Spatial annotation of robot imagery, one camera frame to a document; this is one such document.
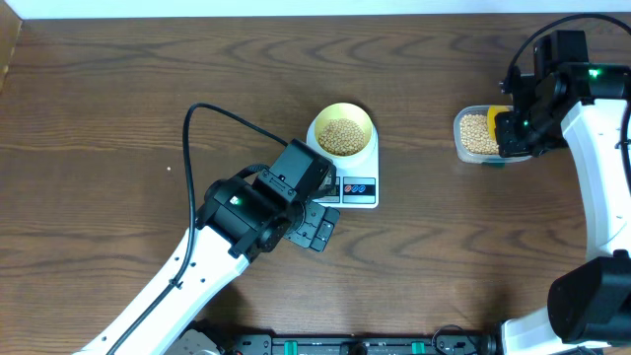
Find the yellow plastic measuring scoop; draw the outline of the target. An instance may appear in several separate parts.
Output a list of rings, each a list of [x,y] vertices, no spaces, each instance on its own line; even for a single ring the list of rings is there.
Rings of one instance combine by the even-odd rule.
[[[489,137],[493,141],[497,141],[496,138],[496,116],[499,113],[511,111],[512,108],[510,106],[490,106],[487,110],[487,130]]]

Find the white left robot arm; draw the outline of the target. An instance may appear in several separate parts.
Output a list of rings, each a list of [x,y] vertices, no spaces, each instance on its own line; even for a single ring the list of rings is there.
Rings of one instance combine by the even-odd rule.
[[[339,219],[317,199],[334,188],[332,162],[292,140],[275,163],[214,182],[171,258],[84,354],[163,354],[201,309],[281,240],[323,251]]]

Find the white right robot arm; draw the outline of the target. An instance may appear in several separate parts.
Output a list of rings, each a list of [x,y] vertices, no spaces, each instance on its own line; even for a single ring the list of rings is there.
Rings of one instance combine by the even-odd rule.
[[[513,108],[494,117],[503,158],[572,154],[587,222],[585,263],[544,308],[499,328],[494,354],[588,354],[630,342],[630,69],[594,64],[582,31],[538,32],[534,71],[511,64]]]

